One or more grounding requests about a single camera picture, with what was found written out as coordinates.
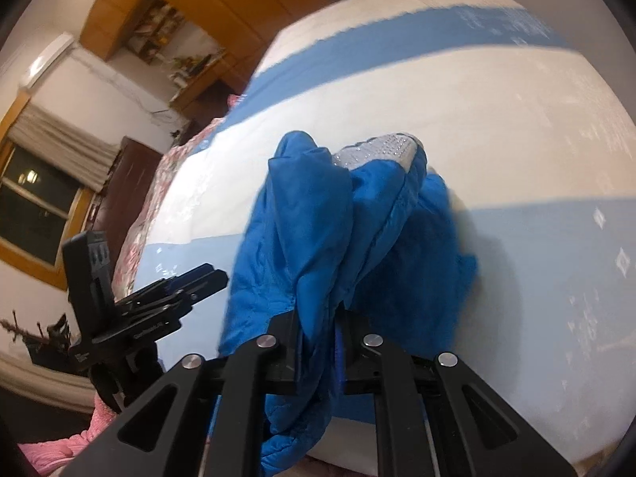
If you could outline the blue quilted puffer jacket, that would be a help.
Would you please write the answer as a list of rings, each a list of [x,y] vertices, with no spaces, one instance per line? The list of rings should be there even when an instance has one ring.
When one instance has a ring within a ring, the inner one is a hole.
[[[446,185],[428,173],[416,138],[390,134],[331,152],[305,132],[286,134],[237,252],[219,343],[227,357],[280,313],[300,321],[299,389],[265,402],[271,436],[261,474],[297,464],[333,417],[373,416],[366,399],[342,394],[337,308],[364,316],[406,352],[433,357],[451,348],[475,276]]]

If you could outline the pink floral quilt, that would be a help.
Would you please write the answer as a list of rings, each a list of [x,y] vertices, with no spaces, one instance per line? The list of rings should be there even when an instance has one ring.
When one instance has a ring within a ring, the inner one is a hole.
[[[172,147],[157,166],[153,182],[145,198],[142,210],[130,226],[120,256],[114,268],[111,287],[117,301],[133,293],[135,280],[145,245],[159,215],[169,187],[180,167],[191,154],[208,147],[226,116],[214,118],[204,129],[185,145]]]

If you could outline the dark coat rack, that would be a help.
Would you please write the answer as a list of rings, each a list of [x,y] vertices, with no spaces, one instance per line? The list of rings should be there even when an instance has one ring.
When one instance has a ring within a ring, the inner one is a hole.
[[[35,334],[21,328],[17,324],[16,313],[13,313],[12,322],[2,319],[1,326],[13,335],[13,340],[21,337],[21,341],[24,342],[33,364],[55,372],[64,372],[65,374],[76,376],[81,375],[77,363],[69,354],[71,332],[65,313],[54,324],[50,324],[46,332],[43,332],[40,322],[37,323],[38,333]]]

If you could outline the pink floor mat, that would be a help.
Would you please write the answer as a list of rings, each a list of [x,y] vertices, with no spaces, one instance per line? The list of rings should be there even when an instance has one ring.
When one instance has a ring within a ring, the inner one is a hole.
[[[94,442],[115,418],[116,412],[96,394],[94,411],[87,430],[68,438],[19,444],[18,447],[40,476],[59,476],[64,467]]]

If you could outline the dark brown wooden door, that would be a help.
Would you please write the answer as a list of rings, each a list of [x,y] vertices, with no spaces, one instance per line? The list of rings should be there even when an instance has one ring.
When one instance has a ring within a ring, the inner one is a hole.
[[[86,228],[105,234],[114,270],[124,240],[150,190],[163,155],[129,137],[121,142],[108,182],[95,197]]]

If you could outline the wood framed window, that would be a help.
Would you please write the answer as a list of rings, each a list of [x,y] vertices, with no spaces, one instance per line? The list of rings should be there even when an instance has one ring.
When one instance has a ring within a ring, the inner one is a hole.
[[[1,261],[65,290],[62,244],[82,231],[95,193],[9,137],[30,100],[20,91],[1,119]]]

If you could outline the beige roman window blind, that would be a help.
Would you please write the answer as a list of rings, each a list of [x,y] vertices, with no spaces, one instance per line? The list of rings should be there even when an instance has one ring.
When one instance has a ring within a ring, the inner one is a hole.
[[[32,103],[18,114],[8,136],[95,193],[107,184],[120,152],[118,145],[100,140]]]

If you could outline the white air conditioner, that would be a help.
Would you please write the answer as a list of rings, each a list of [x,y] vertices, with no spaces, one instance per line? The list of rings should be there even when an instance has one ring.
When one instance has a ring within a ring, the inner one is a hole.
[[[47,70],[56,64],[70,48],[73,48],[74,42],[76,42],[74,36],[68,32],[55,38],[29,65],[27,71],[21,76],[18,87],[23,91],[31,91]]]

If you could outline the blue and white bedspread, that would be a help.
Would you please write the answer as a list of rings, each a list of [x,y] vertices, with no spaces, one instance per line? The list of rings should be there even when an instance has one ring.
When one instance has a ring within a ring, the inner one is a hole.
[[[479,279],[456,353],[579,463],[635,416],[635,126],[514,0],[344,0],[283,29],[179,167],[135,287],[230,269],[283,135],[424,147]]]

